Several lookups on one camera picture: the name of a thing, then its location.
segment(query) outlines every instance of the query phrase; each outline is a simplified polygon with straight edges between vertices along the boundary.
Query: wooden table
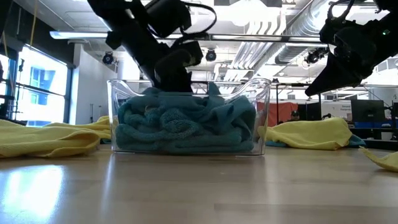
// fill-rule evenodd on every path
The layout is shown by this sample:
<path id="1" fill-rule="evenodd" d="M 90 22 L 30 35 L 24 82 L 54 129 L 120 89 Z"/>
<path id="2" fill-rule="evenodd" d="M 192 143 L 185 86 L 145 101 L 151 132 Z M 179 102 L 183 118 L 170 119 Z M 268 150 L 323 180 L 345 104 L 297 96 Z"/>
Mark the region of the wooden table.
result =
<path id="1" fill-rule="evenodd" d="M 378 151 L 379 156 L 388 152 Z M 0 223 L 398 223 L 398 174 L 357 149 L 0 161 Z"/>

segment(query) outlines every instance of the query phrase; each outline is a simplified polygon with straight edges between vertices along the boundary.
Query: exposed ductwork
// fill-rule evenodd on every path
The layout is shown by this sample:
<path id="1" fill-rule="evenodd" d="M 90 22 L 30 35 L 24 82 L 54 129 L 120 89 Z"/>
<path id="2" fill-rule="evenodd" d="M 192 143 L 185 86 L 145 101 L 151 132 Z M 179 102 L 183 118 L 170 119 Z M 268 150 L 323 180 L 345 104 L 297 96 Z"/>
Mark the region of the exposed ductwork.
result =
<path id="1" fill-rule="evenodd" d="M 313 0 L 308 7 L 301 13 L 293 24 L 286 29 L 284 35 L 316 36 L 322 28 L 322 23 L 326 19 L 326 11 L 330 0 Z M 263 59 L 257 62 L 255 71 L 270 72 L 271 75 L 281 71 L 284 66 L 267 68 L 268 63 L 288 65 L 297 56 L 306 51 L 308 47 L 288 46 L 287 44 L 272 44 Z"/>
<path id="2" fill-rule="evenodd" d="M 268 9 L 268 17 L 263 17 L 262 21 L 251 21 L 247 34 L 279 35 L 286 27 L 286 18 L 282 9 L 277 10 Z M 268 47 L 269 45 L 265 43 L 243 42 L 231 66 L 233 68 L 252 68 L 253 62 L 258 61 Z"/>

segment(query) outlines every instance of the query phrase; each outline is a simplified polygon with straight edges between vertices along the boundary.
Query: blue towel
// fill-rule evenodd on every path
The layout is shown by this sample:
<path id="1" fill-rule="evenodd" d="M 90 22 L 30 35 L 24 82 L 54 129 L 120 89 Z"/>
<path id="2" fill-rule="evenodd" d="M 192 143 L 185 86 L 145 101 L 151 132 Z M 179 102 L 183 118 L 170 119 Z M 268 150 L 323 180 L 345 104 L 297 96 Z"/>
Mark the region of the blue towel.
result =
<path id="1" fill-rule="evenodd" d="M 256 110 L 245 96 L 225 101 L 214 83 L 209 96 L 162 92 L 127 100 L 118 110 L 116 143 L 127 151 L 246 152 L 254 147 Z"/>
<path id="2" fill-rule="evenodd" d="M 275 141 L 266 141 L 266 146 L 288 147 L 288 145 L 284 142 L 275 142 Z M 350 137 L 349 143 L 346 147 L 359 147 L 359 146 L 366 146 L 366 143 L 360 137 L 353 134 Z"/>

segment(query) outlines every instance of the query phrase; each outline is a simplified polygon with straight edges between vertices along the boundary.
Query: robotic arm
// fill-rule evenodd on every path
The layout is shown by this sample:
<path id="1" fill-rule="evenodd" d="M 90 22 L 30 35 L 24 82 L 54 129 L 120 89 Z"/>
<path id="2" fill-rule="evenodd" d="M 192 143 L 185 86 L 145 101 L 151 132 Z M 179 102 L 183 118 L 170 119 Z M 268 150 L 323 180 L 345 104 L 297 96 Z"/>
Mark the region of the robotic arm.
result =
<path id="1" fill-rule="evenodd" d="M 153 0 L 146 6 L 140 0 L 88 3 L 111 30 L 106 43 L 114 50 L 122 45 L 152 86 L 163 91 L 192 92 L 191 73 L 185 67 L 198 65 L 203 54 L 197 41 L 186 41 L 205 37 L 216 17 L 204 31 L 187 34 L 184 31 L 192 25 L 188 7 L 203 7 L 215 14 L 212 8 L 180 0 Z M 171 47 L 154 37 L 167 37 L 178 28 L 183 37 Z"/>
<path id="2" fill-rule="evenodd" d="M 349 2 L 347 10 L 340 17 L 333 17 L 333 6 Z M 380 21 L 369 21 L 359 25 L 347 21 L 355 0 L 334 2 L 328 11 L 328 18 L 320 31 L 320 40 L 334 46 L 334 53 L 328 53 L 325 69 L 307 88 L 308 96 L 316 95 L 345 86 L 358 86 L 373 72 L 373 68 L 385 59 L 398 54 L 398 1 L 374 0 L 379 11 L 390 13 Z"/>

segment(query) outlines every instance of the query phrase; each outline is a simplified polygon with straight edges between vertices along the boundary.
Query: yellow cloth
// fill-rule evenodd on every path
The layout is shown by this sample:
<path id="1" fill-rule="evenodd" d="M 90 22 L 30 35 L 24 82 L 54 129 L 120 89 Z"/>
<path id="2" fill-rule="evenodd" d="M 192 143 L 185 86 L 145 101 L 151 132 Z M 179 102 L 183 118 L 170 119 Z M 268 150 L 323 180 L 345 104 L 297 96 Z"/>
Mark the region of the yellow cloth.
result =
<path id="1" fill-rule="evenodd" d="M 25 127 L 0 120 L 0 157 L 64 157 L 93 151 L 101 138 L 111 138 L 109 118 L 93 124 L 54 123 Z"/>
<path id="2" fill-rule="evenodd" d="M 371 151 L 361 148 L 359 149 L 365 154 L 372 162 L 377 164 L 379 167 L 385 168 L 390 171 L 398 172 L 398 152 L 394 152 L 384 156 L 383 158 L 378 158 Z"/>
<path id="3" fill-rule="evenodd" d="M 323 121 L 293 121 L 275 127 L 259 127 L 267 141 L 284 142 L 300 149 L 335 150 L 347 146 L 352 136 L 347 122 L 341 118 Z"/>

